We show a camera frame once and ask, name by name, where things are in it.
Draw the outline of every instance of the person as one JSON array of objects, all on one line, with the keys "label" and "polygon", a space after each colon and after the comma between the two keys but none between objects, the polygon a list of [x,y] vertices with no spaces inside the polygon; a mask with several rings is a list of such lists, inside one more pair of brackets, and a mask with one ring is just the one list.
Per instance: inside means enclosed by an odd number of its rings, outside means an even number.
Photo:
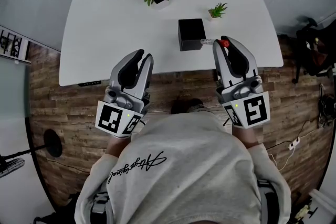
[{"label": "person", "polygon": [[188,104],[137,137],[111,137],[78,198],[77,224],[90,223],[93,196],[104,191],[113,223],[260,223],[258,179],[273,185],[278,223],[287,223],[290,189],[253,129],[231,135],[200,100]]}]

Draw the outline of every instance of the black box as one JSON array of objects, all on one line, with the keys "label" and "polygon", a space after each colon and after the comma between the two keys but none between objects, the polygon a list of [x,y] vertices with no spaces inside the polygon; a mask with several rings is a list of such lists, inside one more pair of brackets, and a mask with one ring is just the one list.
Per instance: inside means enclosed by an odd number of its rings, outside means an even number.
[{"label": "black box", "polygon": [[201,39],[205,38],[202,19],[179,20],[178,24],[180,51],[200,50],[202,48]]}]

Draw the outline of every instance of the electrical outlet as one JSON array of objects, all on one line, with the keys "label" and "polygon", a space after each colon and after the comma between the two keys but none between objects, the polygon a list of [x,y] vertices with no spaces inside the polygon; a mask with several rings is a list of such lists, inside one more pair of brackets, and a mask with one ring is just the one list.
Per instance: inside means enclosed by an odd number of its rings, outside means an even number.
[{"label": "electrical outlet", "polygon": [[288,149],[291,151],[293,150],[298,144],[300,144],[300,138],[296,138],[292,141],[292,143],[289,144]]}]

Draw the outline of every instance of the white table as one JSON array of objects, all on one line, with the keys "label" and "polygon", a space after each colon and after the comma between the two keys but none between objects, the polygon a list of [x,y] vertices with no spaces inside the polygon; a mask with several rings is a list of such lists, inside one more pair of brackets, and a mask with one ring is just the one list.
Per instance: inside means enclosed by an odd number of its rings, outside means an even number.
[{"label": "white table", "polygon": [[[240,41],[258,67],[283,65],[279,42],[263,0],[170,0],[154,10],[143,0],[73,0],[65,26],[59,84],[110,78],[127,54],[144,49],[154,57],[153,73],[215,69],[212,47],[180,51],[179,19],[202,18],[207,38]],[[208,9],[227,3],[223,19],[207,20]]]}]

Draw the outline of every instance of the hand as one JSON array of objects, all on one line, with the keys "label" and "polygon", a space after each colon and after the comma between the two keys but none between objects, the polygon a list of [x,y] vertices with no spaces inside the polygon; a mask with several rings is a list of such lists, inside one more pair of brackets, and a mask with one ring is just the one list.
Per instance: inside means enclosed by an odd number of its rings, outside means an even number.
[{"label": "hand", "polygon": [[232,135],[237,137],[244,144],[246,148],[259,145],[257,137],[252,128],[241,129],[234,127],[234,125],[232,125]]},{"label": "hand", "polygon": [[116,138],[112,135],[107,145],[105,154],[110,154],[110,155],[113,155],[119,158],[121,152],[130,142],[131,142],[131,137]]}]

